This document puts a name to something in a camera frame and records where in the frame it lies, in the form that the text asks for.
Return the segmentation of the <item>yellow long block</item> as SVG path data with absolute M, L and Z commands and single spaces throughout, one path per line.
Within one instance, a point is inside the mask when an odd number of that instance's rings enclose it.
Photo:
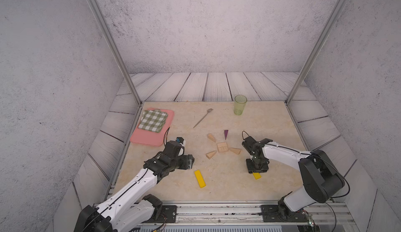
M 194 174 L 195 174 L 195 178 L 196 178 L 196 180 L 198 182 L 199 187 L 200 188 L 204 188 L 206 186 L 206 182 L 205 182 L 205 180 L 203 178 L 203 175 L 201 174 L 200 170 L 196 170 L 194 172 Z
M 260 174 L 260 173 L 257 173 L 257 172 L 253 172 L 252 175 L 253 175 L 253 177 L 254 177 L 256 180 L 258 180 L 258 179 L 261 178 L 261 174 Z

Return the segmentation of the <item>wooden triangle block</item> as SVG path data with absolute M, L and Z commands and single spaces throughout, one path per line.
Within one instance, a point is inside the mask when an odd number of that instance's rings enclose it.
M 216 143 L 216 138 L 215 138 L 211 133 L 209 133 L 209 134 L 207 135 L 207 137 L 208 137 L 211 141 L 213 141 L 213 142 Z
M 240 148 L 232 148 L 232 147 L 229 150 L 231 152 L 235 153 L 236 155 L 240 155 L 240 153 L 242 151 Z
M 210 160 L 217 154 L 217 151 L 212 151 L 206 154 L 206 157 Z

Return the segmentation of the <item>wooden square block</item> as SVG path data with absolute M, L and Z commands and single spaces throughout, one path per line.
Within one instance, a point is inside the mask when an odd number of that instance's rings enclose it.
M 226 142 L 217 143 L 217 149 L 219 153 L 224 153 L 229 151 L 229 146 Z

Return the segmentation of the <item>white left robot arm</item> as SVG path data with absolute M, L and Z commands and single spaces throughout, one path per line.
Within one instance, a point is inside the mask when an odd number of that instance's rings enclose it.
M 195 162 L 185 154 L 185 140 L 168 141 L 163 151 L 147 160 L 139 173 L 120 191 L 96 207 L 86 206 L 77 219 L 76 232 L 130 232 L 146 221 L 166 222 L 163 202 L 147 191 L 176 169 L 189 170 Z

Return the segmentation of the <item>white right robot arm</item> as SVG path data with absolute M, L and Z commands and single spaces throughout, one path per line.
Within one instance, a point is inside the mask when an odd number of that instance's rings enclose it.
M 266 173 L 270 160 L 274 160 L 301 174 L 302 187 L 282 197 L 276 211 L 265 215 L 274 214 L 289 222 L 296 219 L 297 214 L 303 212 L 305 207 L 334 199 L 339 190 L 349 186 L 324 151 L 303 152 L 280 145 L 271 139 L 256 141 L 251 136 L 242 139 L 242 146 L 250 154 L 250 158 L 246 159 L 248 173 Z

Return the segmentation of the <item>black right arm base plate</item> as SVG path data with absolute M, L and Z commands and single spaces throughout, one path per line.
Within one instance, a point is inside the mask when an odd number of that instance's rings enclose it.
M 308 218 L 301 212 L 293 212 L 285 208 L 283 205 L 262 205 L 261 212 L 263 222 L 308 222 Z

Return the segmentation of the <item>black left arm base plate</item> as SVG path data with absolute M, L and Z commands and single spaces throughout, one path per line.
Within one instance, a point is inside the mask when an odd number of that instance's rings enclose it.
M 176 205 L 162 205 L 155 208 L 152 217 L 144 223 L 175 223 L 176 213 Z

